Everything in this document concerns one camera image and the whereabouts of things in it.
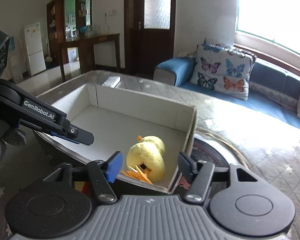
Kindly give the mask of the left hand grey knit glove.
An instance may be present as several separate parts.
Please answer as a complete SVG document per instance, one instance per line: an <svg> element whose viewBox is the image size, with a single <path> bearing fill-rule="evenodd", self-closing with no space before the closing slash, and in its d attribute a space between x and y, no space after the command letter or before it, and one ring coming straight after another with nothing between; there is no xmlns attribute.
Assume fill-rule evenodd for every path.
<svg viewBox="0 0 300 240"><path fill-rule="evenodd" d="M0 162L7 152L7 144L13 146L26 145L26 133L18 128L9 129L0 139Z"/></svg>

